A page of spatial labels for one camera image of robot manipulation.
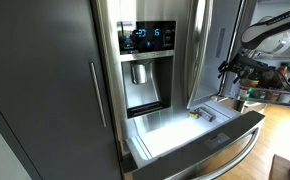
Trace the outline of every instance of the digital display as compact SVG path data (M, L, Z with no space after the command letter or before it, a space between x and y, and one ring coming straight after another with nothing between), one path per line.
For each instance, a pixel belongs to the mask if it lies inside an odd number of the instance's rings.
M120 54L174 49L175 21L117 22Z

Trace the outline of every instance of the freezer drawer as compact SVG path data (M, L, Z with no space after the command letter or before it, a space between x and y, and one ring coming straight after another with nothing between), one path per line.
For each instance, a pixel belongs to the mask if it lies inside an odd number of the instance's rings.
M153 148L155 148L154 146L149 148L146 146L146 139L144 140L144 138L138 137L138 139L136 138L134 140L130 140L128 144L131 151L133 151L133 148L135 150L135 144L137 143L142 143L143 145L140 145L141 148L147 149L147 153L144 154L135 154L134 151L133 156L138 168L131 172L132 177L134 180L172 178L173 176L186 171L188 168L204 162L204 160L245 137L246 135L251 133L257 134L263 119L264 115L262 114L255 111L248 112L242 116L228 120L226 123L221 124L217 128L209 131L208 133L202 134L182 146L178 146L176 149L172 149L173 151L171 152L168 151L168 153L162 153L158 156L152 154L153 152L159 152L157 149L156 151L153 150ZM142 164L140 163L140 159L143 159L143 163L144 161L148 162ZM231 166L238 163L237 160L233 161L234 162L230 162ZM209 174L207 177L210 178L214 175L219 176L228 171L228 167L229 166L221 169L215 174Z

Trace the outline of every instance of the refrigerator door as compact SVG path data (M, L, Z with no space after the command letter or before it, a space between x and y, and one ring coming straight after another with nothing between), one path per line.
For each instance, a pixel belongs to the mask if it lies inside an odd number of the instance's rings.
M235 31L236 40L233 41L233 48L229 54L228 62L230 62L234 57L241 53L241 37L243 32L250 27L252 24L259 22L264 17L271 18L276 17L280 14L290 11L290 1L282 0L258 0L258 1L245 1L242 4L242 12L238 17L237 21L237 30ZM284 32L287 36L290 37L290 30ZM274 66L278 69L281 66L281 63L288 64L288 73L287 76L290 77L290 39L289 41L279 40L279 42L284 42L285 45L288 44L288 47L285 47L282 44L282 47L277 47L277 51L270 51L275 44L274 41L270 39L264 40L259 47L256 49L262 48L261 51L255 51L251 56L253 59L260 61L262 63L268 64L268 66ZM250 101L258 103L266 103L273 105L281 105L290 107L290 92L284 89L264 89L264 88L244 88L242 86L243 81L238 81L233 83L236 78L236 74L228 72L222 82L220 89L220 95L224 97L230 97L233 99L238 99L240 101Z
M187 35L185 82L188 94L187 108L203 103L219 93L222 79L217 67L228 59L235 25L240 14L241 0L209 1L201 32L190 27ZM197 19L191 12L190 22Z
M243 137L246 137L247 135L252 134L253 136L250 142L234 159L226 163L221 168L213 171L212 173L196 178L214 179L237 165L249 153L257 140L263 119L264 115L255 111L251 111L242 116L234 118L228 123L222 124L220 127L217 127L214 130L200 136L199 138L188 142L187 144L177 148L176 150L173 150L172 152L169 152L168 154L159 155L149 164L135 169L132 172L132 177L135 180L175 179L176 177L176 179L187 179L188 177L181 176L182 173L197 166L198 164L203 163L209 157L212 157L216 153L227 148L232 143L240 140Z

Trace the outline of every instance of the wooden floor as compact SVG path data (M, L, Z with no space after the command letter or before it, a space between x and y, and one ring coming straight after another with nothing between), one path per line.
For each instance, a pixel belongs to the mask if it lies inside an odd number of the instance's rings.
M268 106L266 119L259 139L252 152L236 167L220 176L219 180L263 180L268 179L274 154L290 160L290 109ZM234 157L248 142L245 138L227 148L203 165L202 174L209 172Z

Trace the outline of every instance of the open freezer drawer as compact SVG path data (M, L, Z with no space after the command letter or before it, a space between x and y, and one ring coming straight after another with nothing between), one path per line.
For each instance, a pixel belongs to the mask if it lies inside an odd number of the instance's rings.
M209 122L200 118L186 119L149 135L126 140L138 166L132 172L134 180L171 178L204 162L246 135L258 134L264 119L264 115L255 111L240 116L238 112L215 101L208 101L199 106L209 107L210 112L214 110L212 113L216 116L215 120ZM183 131L184 136L179 134L180 129L187 129Z

